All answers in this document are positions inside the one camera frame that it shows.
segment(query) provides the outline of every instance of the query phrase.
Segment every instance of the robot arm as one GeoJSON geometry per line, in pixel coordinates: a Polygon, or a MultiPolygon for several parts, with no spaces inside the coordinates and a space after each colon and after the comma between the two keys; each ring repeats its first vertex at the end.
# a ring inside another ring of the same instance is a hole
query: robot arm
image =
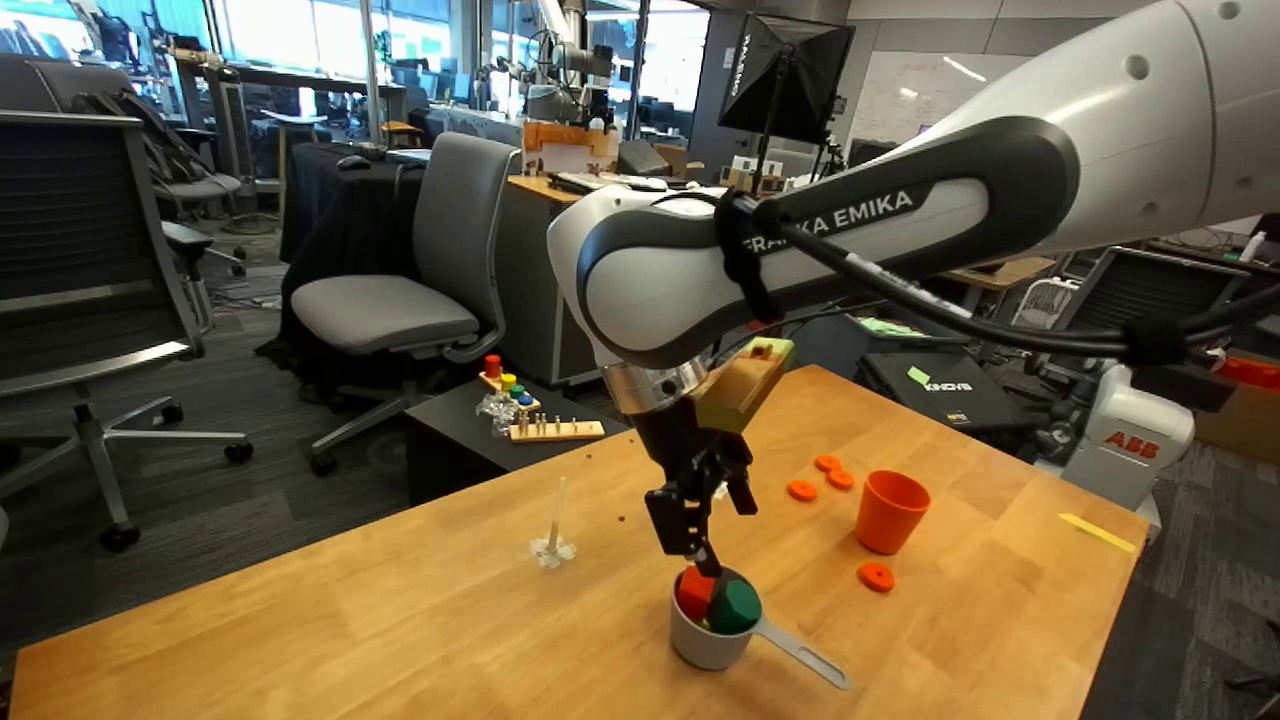
{"type": "MultiPolygon", "coordinates": [[[[871,163],[743,202],[735,236],[769,298],[794,307],[848,295],[794,230],[933,275],[1276,209],[1273,28],[1273,0],[1154,0],[1027,59],[871,163]]],[[[688,418],[673,424],[701,384],[688,358],[752,321],[721,245],[722,212],[695,196],[590,192],[546,228],[558,293],[669,483],[708,447],[688,418]]]]}

